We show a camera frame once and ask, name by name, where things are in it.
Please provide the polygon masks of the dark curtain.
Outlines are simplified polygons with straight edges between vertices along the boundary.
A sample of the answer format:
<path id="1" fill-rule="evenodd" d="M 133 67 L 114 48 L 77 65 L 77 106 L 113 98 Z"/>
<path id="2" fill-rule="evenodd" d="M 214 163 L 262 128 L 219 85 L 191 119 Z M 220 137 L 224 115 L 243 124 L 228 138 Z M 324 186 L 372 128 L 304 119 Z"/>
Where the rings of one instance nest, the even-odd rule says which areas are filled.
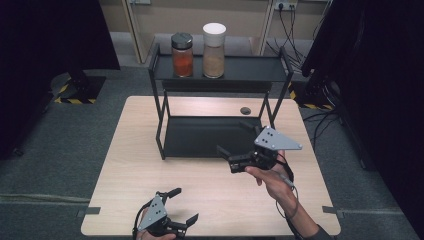
<path id="1" fill-rule="evenodd" d="M 361 149 L 424 240 L 424 0 L 333 0 L 302 66 L 328 82 Z"/>
<path id="2" fill-rule="evenodd" d="M 119 68 L 99 0 L 0 0 L 0 160 L 26 137 L 54 77 Z"/>

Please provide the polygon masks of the grey tape strip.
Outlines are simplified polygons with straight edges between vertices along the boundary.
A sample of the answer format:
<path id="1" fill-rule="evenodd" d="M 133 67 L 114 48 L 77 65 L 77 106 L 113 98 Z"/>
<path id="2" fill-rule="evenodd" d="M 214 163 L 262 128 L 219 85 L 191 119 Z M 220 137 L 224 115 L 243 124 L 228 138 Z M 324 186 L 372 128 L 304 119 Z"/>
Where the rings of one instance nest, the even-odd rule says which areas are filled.
<path id="1" fill-rule="evenodd" d="M 76 214 L 77 218 L 84 218 L 86 215 L 98 215 L 101 207 L 87 207 L 86 209 L 79 210 Z"/>
<path id="2" fill-rule="evenodd" d="M 336 215 L 339 219 L 343 219 L 344 218 L 344 213 L 342 210 L 333 207 L 333 206 L 323 206 L 322 207 L 322 211 L 324 213 L 328 213 L 328 214 L 334 214 Z"/>

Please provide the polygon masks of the person's left hand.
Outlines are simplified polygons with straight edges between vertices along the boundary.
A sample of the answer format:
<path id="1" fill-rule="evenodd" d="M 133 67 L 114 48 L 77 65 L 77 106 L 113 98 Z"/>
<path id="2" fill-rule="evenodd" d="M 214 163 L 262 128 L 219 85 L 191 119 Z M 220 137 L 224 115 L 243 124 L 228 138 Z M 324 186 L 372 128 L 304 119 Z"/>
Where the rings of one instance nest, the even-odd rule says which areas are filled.
<path id="1" fill-rule="evenodd" d="M 135 227 L 133 240 L 175 240 L 175 234 L 166 234 L 162 236 L 154 236 L 147 230 L 139 231 L 137 227 Z"/>

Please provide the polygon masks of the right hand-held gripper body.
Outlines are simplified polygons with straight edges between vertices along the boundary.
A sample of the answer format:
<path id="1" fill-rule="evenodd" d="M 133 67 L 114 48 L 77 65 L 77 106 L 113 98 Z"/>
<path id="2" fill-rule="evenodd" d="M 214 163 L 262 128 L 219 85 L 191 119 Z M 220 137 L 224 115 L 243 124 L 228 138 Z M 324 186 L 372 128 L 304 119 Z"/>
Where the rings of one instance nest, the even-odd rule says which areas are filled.
<path id="1" fill-rule="evenodd" d="M 244 172 L 248 166 L 270 170 L 277 164 L 280 150 L 301 150 L 303 146 L 270 126 L 266 126 L 253 141 L 253 149 L 242 155 L 229 155 L 232 173 Z"/>

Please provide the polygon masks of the person's right hand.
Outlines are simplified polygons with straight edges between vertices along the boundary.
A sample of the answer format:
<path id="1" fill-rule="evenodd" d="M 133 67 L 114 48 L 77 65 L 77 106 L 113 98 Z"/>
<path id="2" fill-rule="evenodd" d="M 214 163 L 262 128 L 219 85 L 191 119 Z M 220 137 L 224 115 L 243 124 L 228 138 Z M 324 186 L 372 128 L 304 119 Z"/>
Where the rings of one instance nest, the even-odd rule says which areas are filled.
<path id="1" fill-rule="evenodd" d="M 291 187 L 283 180 L 288 177 L 283 167 L 283 163 L 286 163 L 284 150 L 278 151 L 277 160 L 278 163 L 271 170 L 248 166 L 245 171 L 256 179 L 258 186 L 265 184 L 268 194 L 288 213 L 295 209 L 298 203 Z"/>

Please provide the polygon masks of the black-lidded jar of orange spice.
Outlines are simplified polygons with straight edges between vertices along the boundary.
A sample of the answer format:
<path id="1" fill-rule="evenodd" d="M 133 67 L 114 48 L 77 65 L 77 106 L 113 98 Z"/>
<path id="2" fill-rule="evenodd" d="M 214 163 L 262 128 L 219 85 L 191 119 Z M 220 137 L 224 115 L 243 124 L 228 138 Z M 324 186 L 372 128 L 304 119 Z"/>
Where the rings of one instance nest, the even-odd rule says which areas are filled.
<path id="1" fill-rule="evenodd" d="M 193 74 L 193 37 L 185 32 L 171 36 L 172 62 L 174 73 L 179 77 Z"/>

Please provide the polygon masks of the black and yellow striped base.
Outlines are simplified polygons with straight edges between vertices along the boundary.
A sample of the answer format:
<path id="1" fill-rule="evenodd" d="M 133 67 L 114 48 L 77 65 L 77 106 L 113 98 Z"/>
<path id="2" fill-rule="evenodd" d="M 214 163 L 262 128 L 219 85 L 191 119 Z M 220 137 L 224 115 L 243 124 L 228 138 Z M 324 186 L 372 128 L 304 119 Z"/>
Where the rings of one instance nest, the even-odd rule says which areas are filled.
<path id="1" fill-rule="evenodd" d="M 85 83 L 77 83 L 69 74 L 54 93 L 55 103 L 94 104 L 105 83 L 105 76 L 86 77 Z"/>
<path id="2" fill-rule="evenodd" d="M 332 110 L 333 105 L 321 90 L 307 89 L 305 81 L 292 81 L 289 86 L 289 96 L 301 108 Z"/>

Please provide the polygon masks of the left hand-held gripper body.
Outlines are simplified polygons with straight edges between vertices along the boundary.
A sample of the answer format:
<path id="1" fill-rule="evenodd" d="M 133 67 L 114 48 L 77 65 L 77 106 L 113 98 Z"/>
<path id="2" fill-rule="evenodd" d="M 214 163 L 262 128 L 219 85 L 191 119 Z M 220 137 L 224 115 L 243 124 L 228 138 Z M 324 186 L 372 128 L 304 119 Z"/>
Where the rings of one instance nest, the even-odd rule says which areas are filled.
<path id="1" fill-rule="evenodd" d="M 146 230 L 154 237 L 174 234 L 177 239 L 183 239 L 188 229 L 187 224 L 173 222 L 165 209 L 166 201 L 176 196 L 176 193 L 156 193 L 142 206 L 136 215 L 136 232 Z"/>

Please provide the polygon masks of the white wall power socket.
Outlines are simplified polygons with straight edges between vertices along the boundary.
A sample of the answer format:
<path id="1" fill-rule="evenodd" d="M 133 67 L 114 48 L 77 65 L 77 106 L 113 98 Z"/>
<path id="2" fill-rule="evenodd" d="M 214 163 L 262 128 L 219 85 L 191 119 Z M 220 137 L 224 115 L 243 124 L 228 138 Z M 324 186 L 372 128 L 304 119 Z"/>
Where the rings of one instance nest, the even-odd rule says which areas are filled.
<path id="1" fill-rule="evenodd" d="M 298 0 L 275 0 L 274 9 L 278 11 L 295 11 Z"/>

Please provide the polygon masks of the white-lidded jar of brown spice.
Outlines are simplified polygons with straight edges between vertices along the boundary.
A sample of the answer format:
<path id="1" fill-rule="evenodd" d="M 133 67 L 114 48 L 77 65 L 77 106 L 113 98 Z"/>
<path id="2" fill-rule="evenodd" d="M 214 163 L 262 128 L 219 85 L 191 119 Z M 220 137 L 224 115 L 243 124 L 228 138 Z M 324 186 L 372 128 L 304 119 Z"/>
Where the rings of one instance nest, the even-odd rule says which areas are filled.
<path id="1" fill-rule="evenodd" d="M 221 23 L 203 26 L 203 74 L 208 78 L 219 78 L 224 74 L 224 43 L 226 27 Z"/>

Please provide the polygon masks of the black metal two-tier rack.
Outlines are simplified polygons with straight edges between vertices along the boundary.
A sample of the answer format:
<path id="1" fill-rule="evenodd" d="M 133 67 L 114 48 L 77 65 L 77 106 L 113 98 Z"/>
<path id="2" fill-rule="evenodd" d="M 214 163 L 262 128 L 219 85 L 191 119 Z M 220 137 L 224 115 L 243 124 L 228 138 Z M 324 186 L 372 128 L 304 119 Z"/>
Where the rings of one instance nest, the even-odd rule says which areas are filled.
<path id="1" fill-rule="evenodd" d="M 228 56 L 217 79 L 204 76 L 202 63 L 196 55 L 193 74 L 179 77 L 172 56 L 153 48 L 148 71 L 163 159 L 214 158 L 217 145 L 234 155 L 251 151 L 256 137 L 244 135 L 239 122 L 272 126 L 293 75 L 284 50 L 278 57 Z M 251 114 L 241 114 L 242 107 Z"/>

